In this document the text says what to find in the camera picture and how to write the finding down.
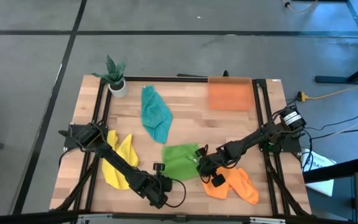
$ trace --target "green leaf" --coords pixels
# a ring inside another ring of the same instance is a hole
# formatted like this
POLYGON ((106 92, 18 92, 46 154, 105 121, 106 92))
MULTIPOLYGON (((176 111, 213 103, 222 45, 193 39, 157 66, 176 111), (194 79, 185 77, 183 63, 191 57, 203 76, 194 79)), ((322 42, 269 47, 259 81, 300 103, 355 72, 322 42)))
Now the green leaf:
POLYGON ((98 77, 98 78, 104 78, 104 79, 105 79, 107 82, 109 82, 109 83, 113 82, 113 80, 111 80, 110 75, 108 75, 108 74, 99 75, 99 74, 97 74, 97 73, 92 73, 92 75, 94 75, 94 76, 96 76, 96 77, 98 77))
POLYGON ((125 70, 125 63, 124 62, 120 62, 117 67, 116 67, 116 72, 119 74, 119 75, 122 75, 124 74, 124 70, 125 70))
POLYGON ((109 72, 109 74, 112 74, 116 71, 116 64, 114 64, 113 60, 111 59, 111 57, 109 55, 107 55, 107 71, 109 72))

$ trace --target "potted plant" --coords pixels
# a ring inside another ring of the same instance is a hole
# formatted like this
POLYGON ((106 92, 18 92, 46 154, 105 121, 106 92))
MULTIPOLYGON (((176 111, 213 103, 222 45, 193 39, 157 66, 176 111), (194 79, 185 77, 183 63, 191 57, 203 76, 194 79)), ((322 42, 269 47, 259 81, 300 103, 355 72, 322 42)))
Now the potted plant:
POLYGON ((92 75, 105 79, 113 96, 118 98, 126 96, 128 87, 124 78, 125 63, 121 62, 116 66, 110 56, 107 55, 106 65, 108 74, 99 75, 92 73, 92 75))

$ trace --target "wooden table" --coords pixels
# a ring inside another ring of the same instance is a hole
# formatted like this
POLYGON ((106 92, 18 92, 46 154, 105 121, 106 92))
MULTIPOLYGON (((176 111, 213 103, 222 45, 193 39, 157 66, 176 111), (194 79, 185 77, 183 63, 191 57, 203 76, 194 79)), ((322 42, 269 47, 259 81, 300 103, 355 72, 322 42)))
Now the wooden table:
MULTIPOLYGON (((154 85, 164 102, 173 114, 172 126, 166 145, 174 146, 196 142, 200 146, 209 144, 210 152, 221 144, 242 139, 258 128, 255 107, 250 111, 212 111, 207 105, 207 83, 183 82, 127 82, 129 93, 124 98, 112 98, 107 125, 116 129, 119 143, 130 133, 133 134, 132 144, 140 159, 140 170, 151 174, 154 162, 162 161, 163 145, 155 142, 146 132, 140 120, 140 97, 142 87, 154 85)), ((285 107, 285 97, 280 80, 267 80, 268 93, 272 111, 285 107)), ((99 79, 85 75, 78 95, 73 115, 75 124, 87 124, 91 121, 94 102, 99 87, 99 79)), ((99 117, 103 112, 104 91, 99 117)), ((264 111, 263 94, 260 91, 264 121, 267 120, 264 111)), ((83 153, 74 150, 62 160, 57 176, 55 191, 50 208, 59 206, 65 197, 73 190, 78 182, 83 161, 83 153)), ((302 208, 310 212, 306 187, 303 181, 299 161, 290 153, 281 153, 281 162, 286 186, 302 208)), ((250 148, 239 161, 242 167, 257 187, 260 195, 259 203, 251 205, 243 201, 231 191, 226 200, 209 197, 205 194, 199 178, 184 181, 187 188, 185 203, 178 208, 164 206, 156 209, 149 205, 147 199, 141 199, 131 190, 117 190, 104 181, 101 167, 98 169, 97 181, 91 210, 93 212, 119 213, 173 213, 192 215, 271 215, 270 197, 267 187, 267 177, 263 155, 257 146, 250 148)), ((85 207, 88 186, 85 187, 81 207, 85 207)), ((275 186, 278 210, 283 213, 280 191, 275 186)), ((183 188, 174 183, 172 192, 167 193, 168 202, 175 205, 182 200, 183 188)))

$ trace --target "orange towel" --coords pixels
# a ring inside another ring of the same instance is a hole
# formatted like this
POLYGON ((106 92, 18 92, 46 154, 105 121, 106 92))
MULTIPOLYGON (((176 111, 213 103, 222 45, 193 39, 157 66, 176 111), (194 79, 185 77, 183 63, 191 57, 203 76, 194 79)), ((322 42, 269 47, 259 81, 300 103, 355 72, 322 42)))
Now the orange towel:
POLYGON ((244 169, 225 169, 220 167, 217 170, 217 174, 222 174, 226 181, 219 187, 214 187, 211 181, 208 184, 203 183, 207 195, 214 198, 226 199, 227 193, 233 189, 241 199, 253 205, 258 203, 258 190, 252 184, 244 169))

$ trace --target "cloth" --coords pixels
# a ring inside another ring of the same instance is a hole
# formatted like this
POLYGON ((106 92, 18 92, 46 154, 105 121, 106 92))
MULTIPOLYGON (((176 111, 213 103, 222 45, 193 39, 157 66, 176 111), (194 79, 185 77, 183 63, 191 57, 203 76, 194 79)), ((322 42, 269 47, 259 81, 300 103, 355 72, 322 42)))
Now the cloth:
MULTIPOLYGON (((137 167, 139 165, 139 158, 135 152, 134 147, 132 146, 132 134, 129 134, 121 143, 118 145, 118 137, 116 130, 110 130, 107 135, 107 142, 112 147, 113 150, 119 154, 129 165, 137 167)), ((129 184, 116 168, 114 168, 108 161, 105 159, 102 160, 102 171, 104 179, 109 185, 119 189, 127 190, 129 189, 129 184)))
POLYGON ((178 180, 188 180, 198 176, 196 167, 198 160, 195 151, 198 144, 165 146, 162 149, 162 162, 165 170, 162 174, 178 180))
POLYGON ((159 143, 166 143, 172 123, 172 114, 154 86, 142 90, 142 124, 150 136, 159 143))
POLYGON ((207 195, 214 198, 226 199, 227 193, 233 189, 241 199, 253 205, 258 203, 258 190, 252 184, 244 169, 226 169, 220 167, 217 169, 217 174, 222 174, 226 181, 218 187, 214 187, 211 181, 207 184, 203 183, 207 195))

